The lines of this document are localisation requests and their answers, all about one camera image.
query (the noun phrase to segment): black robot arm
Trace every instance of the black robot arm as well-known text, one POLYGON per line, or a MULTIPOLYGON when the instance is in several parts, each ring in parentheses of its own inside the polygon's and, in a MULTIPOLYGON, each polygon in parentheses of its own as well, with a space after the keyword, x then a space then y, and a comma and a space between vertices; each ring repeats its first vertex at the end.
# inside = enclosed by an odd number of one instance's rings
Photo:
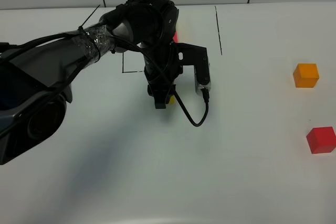
POLYGON ((71 82, 108 51, 143 54, 148 94, 155 107, 166 108, 174 95, 190 122, 200 126, 208 113, 207 51, 173 41, 177 18, 178 9, 170 0, 128 0, 86 29, 80 26, 20 46, 0 43, 0 164, 55 133, 66 102, 72 102, 71 82), (196 91, 206 104, 199 123, 192 120, 173 84, 185 65, 194 65, 196 91))

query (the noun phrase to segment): white tabletop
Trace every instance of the white tabletop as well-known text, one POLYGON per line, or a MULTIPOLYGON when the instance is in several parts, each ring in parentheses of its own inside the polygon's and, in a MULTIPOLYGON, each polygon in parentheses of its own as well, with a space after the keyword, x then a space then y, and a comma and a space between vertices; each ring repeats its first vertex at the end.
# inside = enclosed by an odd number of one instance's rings
MULTIPOLYGON (((336 3, 216 9, 180 7, 177 26, 208 50, 203 126, 154 108, 141 55, 107 54, 73 82, 60 129, 0 167, 0 223, 334 223, 336 156, 312 155, 306 135, 336 127, 336 3), (295 88, 299 62, 317 64, 314 89, 295 88)), ((0 41, 77 29, 91 11, 0 11, 0 41)), ((199 121, 192 68, 176 85, 199 121)))

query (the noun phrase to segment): orange cube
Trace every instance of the orange cube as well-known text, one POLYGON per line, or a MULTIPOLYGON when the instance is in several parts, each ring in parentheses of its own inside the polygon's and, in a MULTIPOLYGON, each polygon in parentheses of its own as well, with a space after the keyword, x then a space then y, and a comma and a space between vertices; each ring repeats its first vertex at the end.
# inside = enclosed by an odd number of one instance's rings
POLYGON ((297 88, 313 88, 320 78, 315 63, 299 63, 293 77, 297 88))

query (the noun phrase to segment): red cube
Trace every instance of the red cube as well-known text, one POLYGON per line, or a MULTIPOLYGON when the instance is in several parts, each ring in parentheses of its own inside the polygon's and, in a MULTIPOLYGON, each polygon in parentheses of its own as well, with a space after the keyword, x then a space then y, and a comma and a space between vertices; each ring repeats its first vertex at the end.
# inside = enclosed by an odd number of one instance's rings
POLYGON ((329 153, 336 147, 336 135, 332 127, 313 128, 307 140, 312 154, 329 153))

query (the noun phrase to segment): red object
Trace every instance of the red object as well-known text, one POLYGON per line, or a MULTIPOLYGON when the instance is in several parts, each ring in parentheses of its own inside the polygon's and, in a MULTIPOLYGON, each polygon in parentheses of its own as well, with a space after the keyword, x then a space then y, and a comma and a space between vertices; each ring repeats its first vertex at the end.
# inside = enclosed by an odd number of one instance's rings
POLYGON ((332 127, 313 128, 307 140, 312 154, 329 153, 336 147, 336 135, 332 127))
POLYGON ((174 37, 173 37, 173 40, 175 41, 175 43, 178 43, 178 42, 179 42, 179 40, 177 39, 177 32, 175 32, 175 35, 174 35, 174 37))

